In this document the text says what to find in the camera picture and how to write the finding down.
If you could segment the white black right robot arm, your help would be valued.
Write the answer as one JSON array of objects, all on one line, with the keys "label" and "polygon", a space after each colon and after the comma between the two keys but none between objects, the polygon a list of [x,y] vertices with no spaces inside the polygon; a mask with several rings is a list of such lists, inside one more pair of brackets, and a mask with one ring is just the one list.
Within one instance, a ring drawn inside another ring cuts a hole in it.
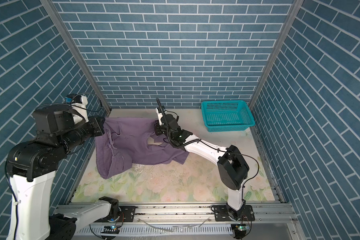
[{"label": "white black right robot arm", "polygon": [[168,143],[177,149],[196,154],[218,167],[220,179],[228,187],[227,212],[229,217],[238,221],[247,216],[244,200],[244,184],[250,167],[236,146],[221,147],[198,138],[183,130],[171,114],[157,112],[155,134],[165,135]]}]

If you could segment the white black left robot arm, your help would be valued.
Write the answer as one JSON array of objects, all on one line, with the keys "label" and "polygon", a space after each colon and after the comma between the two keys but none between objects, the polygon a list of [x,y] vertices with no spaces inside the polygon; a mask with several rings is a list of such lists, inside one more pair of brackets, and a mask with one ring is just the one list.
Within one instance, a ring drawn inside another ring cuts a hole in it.
[{"label": "white black left robot arm", "polygon": [[37,135],[13,147],[5,163],[12,192],[10,240],[70,240],[76,231],[105,219],[116,222],[116,199],[102,197],[76,212],[50,215],[52,184],[61,160],[87,139],[104,134],[103,117],[87,115],[84,104],[47,104],[33,112]]}]

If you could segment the purple trousers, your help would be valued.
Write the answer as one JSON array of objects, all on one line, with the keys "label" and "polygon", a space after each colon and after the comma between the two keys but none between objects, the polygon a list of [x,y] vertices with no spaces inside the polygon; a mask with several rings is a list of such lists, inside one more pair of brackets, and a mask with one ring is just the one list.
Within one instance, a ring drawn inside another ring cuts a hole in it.
[{"label": "purple trousers", "polygon": [[172,147],[157,136],[154,119],[105,118],[102,136],[95,137],[96,166],[109,179],[138,165],[184,164],[189,153]]}]

